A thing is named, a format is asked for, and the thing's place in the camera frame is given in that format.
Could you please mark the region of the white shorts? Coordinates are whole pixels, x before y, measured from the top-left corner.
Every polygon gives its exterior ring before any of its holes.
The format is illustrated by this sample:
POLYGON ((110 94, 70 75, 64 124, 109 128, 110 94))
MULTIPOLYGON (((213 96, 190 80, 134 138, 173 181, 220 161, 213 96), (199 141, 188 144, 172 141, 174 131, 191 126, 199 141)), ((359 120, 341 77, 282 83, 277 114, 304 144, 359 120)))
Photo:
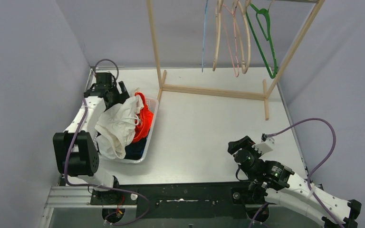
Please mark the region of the white shorts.
POLYGON ((142 98, 136 95, 101 114, 95 129, 100 133, 96 139, 102 156, 108 160, 125 158, 125 148, 134 139, 135 128, 141 122, 138 115, 143 107, 142 98))

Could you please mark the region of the white plastic basket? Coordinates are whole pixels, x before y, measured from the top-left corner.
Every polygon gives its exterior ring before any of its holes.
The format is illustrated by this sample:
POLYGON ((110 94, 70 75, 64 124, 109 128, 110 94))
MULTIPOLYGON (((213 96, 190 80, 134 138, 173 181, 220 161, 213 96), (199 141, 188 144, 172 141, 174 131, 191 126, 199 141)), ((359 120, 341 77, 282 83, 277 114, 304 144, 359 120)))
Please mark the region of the white plastic basket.
POLYGON ((101 114, 96 124, 99 153, 108 161, 137 164, 148 151, 159 102, 141 92, 101 114))

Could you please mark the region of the wooden hanger navy shorts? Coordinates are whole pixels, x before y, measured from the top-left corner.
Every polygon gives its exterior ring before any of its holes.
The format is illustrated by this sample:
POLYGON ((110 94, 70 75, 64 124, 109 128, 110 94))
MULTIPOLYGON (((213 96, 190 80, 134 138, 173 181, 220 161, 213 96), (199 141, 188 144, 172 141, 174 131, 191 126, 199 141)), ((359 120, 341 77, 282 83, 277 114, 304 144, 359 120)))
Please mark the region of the wooden hanger navy shorts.
POLYGON ((235 39, 238 39, 240 45, 240 53, 241 53, 241 72, 246 74, 250 67, 250 59, 251 59, 251 43, 250 43, 250 27, 249 23, 246 19, 245 10, 249 6, 251 1, 248 0, 243 5, 240 0, 236 0, 232 5, 233 12, 233 25, 235 32, 235 39), (244 33, 241 34, 240 27, 238 24, 238 19, 242 19, 244 23, 244 33))

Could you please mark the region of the blue wire hanger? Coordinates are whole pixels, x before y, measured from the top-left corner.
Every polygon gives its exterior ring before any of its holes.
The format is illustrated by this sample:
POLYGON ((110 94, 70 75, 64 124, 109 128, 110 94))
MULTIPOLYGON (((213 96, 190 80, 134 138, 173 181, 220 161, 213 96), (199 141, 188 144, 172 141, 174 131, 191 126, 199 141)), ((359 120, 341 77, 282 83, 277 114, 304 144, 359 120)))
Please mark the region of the blue wire hanger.
POLYGON ((207 30, 207 15, 208 15, 208 0, 204 6, 204 20, 203 20, 203 36, 202 36, 202 61, 201 61, 201 72, 203 73, 205 67, 205 48, 206 48, 206 30, 207 30))

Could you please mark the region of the wooden hanger orange shorts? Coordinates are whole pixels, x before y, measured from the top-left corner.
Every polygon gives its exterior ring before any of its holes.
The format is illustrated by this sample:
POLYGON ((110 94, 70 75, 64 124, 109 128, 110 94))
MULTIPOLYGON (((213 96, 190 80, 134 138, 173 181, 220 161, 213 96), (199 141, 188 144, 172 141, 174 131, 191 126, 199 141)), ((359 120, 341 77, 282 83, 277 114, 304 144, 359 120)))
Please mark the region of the wooden hanger orange shorts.
POLYGON ((220 40, 221 40, 221 9, 224 0, 217 0, 216 7, 215 7, 215 26, 216 26, 216 36, 215 36, 215 51, 214 51, 214 58, 213 58, 213 65, 212 70, 213 72, 216 70, 217 63, 218 63, 218 56, 219 56, 219 49, 220 49, 220 40))

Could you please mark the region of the pink hanger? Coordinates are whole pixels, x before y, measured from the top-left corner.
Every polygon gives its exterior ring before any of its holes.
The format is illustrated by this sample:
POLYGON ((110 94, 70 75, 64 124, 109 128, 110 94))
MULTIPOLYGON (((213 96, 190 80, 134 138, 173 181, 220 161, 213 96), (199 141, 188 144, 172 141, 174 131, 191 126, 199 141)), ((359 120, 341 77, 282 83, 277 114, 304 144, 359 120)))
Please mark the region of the pink hanger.
POLYGON ((225 38, 226 38, 226 44, 230 55, 231 60, 231 66, 233 69, 233 73, 235 77, 239 77, 240 70, 239 70, 239 59, 238 59, 238 41, 237 41, 237 30, 236 30, 236 10, 238 6, 238 1, 234 0, 231 7, 228 7, 223 0, 220 0, 219 3, 219 14, 221 17, 221 27, 223 29, 225 38), (233 38, 230 38, 229 32, 228 32, 228 26, 227 23, 223 19, 223 10, 226 10, 227 13, 230 15, 232 20, 232 28, 233 28, 233 38))

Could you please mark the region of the green hanger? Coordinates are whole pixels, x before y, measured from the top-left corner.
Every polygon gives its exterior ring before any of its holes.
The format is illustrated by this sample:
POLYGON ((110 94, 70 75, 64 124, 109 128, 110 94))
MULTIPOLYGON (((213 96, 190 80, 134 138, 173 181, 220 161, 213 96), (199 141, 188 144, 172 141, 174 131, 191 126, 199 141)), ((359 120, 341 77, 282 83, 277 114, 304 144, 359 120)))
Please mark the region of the green hanger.
POLYGON ((257 23, 259 25, 259 28, 262 32, 262 35, 263 35, 265 41, 268 42, 268 44, 269 44, 270 53, 271 53, 272 62, 273 62, 273 67, 269 66, 269 62, 265 57, 265 53, 262 50, 262 46, 259 42, 259 39, 258 39, 258 37, 256 35, 256 32, 255 32, 255 29, 252 25, 252 22, 251 22, 251 19, 250 19, 250 14, 246 10, 245 15, 246 15, 248 26, 250 28, 250 31, 252 33, 252 36, 253 36, 254 41, 256 43, 256 46, 258 48, 259 54, 260 54, 260 56, 263 60, 263 63, 265 65, 266 69, 267 69, 269 77, 271 79, 275 79, 276 76, 277 76, 277 73, 278 73, 278 63, 277 63, 277 59, 276 59, 276 53, 275 53, 275 49, 274 49, 273 40, 272 40, 272 37, 271 37, 271 20, 270 20, 269 9, 258 8, 253 3, 250 3, 249 7, 251 7, 254 10, 255 17, 256 17, 257 23))

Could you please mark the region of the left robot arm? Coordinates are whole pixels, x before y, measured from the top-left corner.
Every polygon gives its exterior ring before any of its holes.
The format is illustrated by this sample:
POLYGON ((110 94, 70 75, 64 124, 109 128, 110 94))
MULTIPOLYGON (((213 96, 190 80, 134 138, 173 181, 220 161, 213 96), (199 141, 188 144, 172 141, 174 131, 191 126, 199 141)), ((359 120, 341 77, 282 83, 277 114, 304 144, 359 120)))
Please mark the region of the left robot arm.
POLYGON ((69 177, 84 180, 82 186, 103 191, 103 197, 115 203, 121 198, 121 189, 115 176, 99 169, 99 148, 95 129, 99 117, 110 107, 126 98, 126 90, 119 91, 117 77, 111 72, 94 73, 96 79, 86 87, 81 107, 70 125, 53 135, 53 146, 58 171, 69 186, 77 186, 69 177))

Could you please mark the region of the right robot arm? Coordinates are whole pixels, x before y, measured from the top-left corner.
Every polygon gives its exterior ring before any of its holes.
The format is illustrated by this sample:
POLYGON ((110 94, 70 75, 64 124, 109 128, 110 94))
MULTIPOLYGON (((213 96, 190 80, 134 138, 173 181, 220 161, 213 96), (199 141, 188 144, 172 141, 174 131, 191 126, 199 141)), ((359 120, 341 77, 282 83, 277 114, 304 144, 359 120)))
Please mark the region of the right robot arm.
POLYGON ((335 197, 302 178, 288 166, 262 158, 274 150, 272 137, 262 136, 255 143, 248 136, 228 143, 227 152, 233 156, 248 184, 251 201, 276 204, 303 215, 323 228, 356 228, 362 204, 355 200, 335 197))

